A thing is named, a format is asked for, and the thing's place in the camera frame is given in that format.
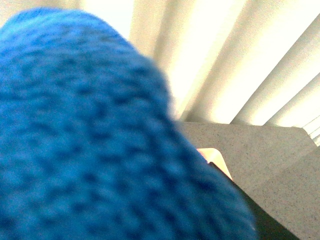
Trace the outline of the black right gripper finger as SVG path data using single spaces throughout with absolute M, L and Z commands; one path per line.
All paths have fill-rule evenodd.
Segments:
M 252 198 L 250 198 L 238 185 L 236 185 L 213 162 L 208 163 L 212 168 L 221 172 L 225 178 L 242 194 L 247 205 L 251 209 L 256 220 L 256 231 L 260 240 L 297 240 L 298 237 L 280 224 L 265 210 L 263 210 Z

